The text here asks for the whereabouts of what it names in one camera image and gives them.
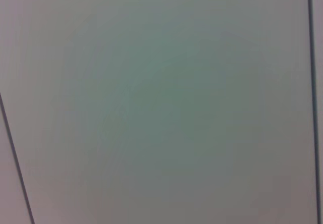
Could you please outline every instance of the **dark line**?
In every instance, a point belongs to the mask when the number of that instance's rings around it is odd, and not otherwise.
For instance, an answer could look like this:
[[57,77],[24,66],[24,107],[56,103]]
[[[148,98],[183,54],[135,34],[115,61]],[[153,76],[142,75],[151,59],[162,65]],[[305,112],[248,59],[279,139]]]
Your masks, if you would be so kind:
[[319,153],[318,153],[318,127],[317,127],[317,99],[316,99],[316,74],[315,74],[315,48],[313,27],[313,0],[308,0],[309,18],[309,40],[311,61],[311,83],[312,83],[312,107],[314,126],[314,151],[315,151],[315,183],[316,183],[316,207],[317,223],[321,224],[321,202],[320,202],[320,176],[319,176]]
[[21,188],[22,188],[22,191],[23,191],[23,194],[24,194],[25,202],[26,202],[26,205],[27,205],[30,221],[31,221],[31,224],[35,224],[35,220],[34,220],[34,217],[32,215],[29,200],[28,200],[28,196],[27,196],[26,187],[25,187],[25,184],[24,184],[24,180],[22,178],[22,174],[21,174],[21,170],[20,170],[20,166],[19,166],[18,157],[17,157],[17,153],[16,153],[16,150],[15,150],[14,142],[12,140],[12,136],[11,136],[11,132],[10,132],[10,128],[9,128],[9,123],[8,123],[7,115],[6,115],[6,112],[5,112],[5,106],[4,106],[4,103],[2,101],[1,93],[0,93],[0,107],[1,107],[2,115],[3,115],[4,121],[5,121],[8,138],[9,138],[9,142],[10,142],[10,145],[11,145],[11,150],[12,150],[12,153],[13,153],[13,156],[14,156],[14,159],[15,159],[15,164],[16,164],[18,175],[19,175]]

